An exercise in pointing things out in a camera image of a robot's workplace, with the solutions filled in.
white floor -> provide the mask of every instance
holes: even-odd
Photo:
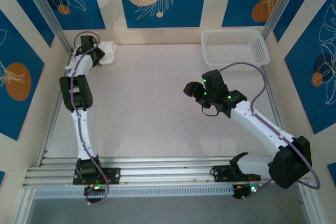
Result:
[[[118,46],[114,64],[95,67],[87,75],[99,156],[267,155],[241,125],[223,114],[203,115],[195,99],[183,93],[188,82],[202,82],[207,71],[200,45]],[[263,86],[256,70],[222,75],[230,90],[249,100]],[[256,108],[274,121],[266,93]],[[46,156],[77,157],[74,123],[63,104]]]

crumpled white tissue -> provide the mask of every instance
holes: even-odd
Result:
[[[99,61],[99,64],[107,65],[112,64],[115,60],[115,50],[117,49],[117,45],[112,41],[101,41],[99,44],[99,48],[105,52],[104,57]],[[75,54],[78,48],[74,50],[71,58],[71,62],[69,65],[65,67],[66,70],[72,69],[75,66]]]

white plastic basket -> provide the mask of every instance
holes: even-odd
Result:
[[[248,62],[257,67],[269,63],[266,43],[258,30],[207,30],[201,35],[202,51],[209,70],[220,69],[235,62]],[[236,65],[227,70],[254,70]]]

vertical metal post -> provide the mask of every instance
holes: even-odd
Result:
[[[274,30],[277,22],[279,21],[281,15],[283,14],[289,0],[277,0],[273,11],[269,15],[268,20],[266,21],[265,27],[262,31],[262,36],[264,40],[266,41],[269,37],[269,35],[272,33]]]
[[[275,6],[273,8],[273,11],[269,15],[269,18],[266,21],[265,27],[264,27],[264,29],[261,33],[265,41],[268,39],[269,35],[274,30],[274,28],[275,28],[276,24],[278,23],[281,15],[283,14],[288,2],[289,2],[289,0],[277,0]],[[261,70],[266,76],[268,76],[265,66],[262,66]],[[267,84],[266,84],[266,92],[267,92],[268,98],[271,102],[271,107],[272,107],[272,110],[273,110],[273,114],[275,116],[276,124],[280,128],[285,130],[285,125],[282,121],[279,110],[276,106],[276,100],[275,100],[274,94],[271,90],[269,82],[267,82]]]
[[[35,5],[37,6],[38,10],[41,12],[43,18],[47,22],[48,26],[50,27],[51,31],[54,35],[58,38],[64,49],[71,53],[71,46],[68,42],[67,38],[63,33],[63,29],[58,22],[53,10],[50,8],[47,0],[33,0]]]

enclosure wall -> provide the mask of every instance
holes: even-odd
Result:
[[[336,187],[327,165],[336,161],[335,18],[336,0],[305,0],[280,41],[274,35],[267,41],[267,70],[281,115],[289,132],[310,141],[322,185],[316,193],[331,223]]]
[[[10,223],[27,172],[36,166],[67,53],[49,47],[16,0],[0,0],[0,223]]]

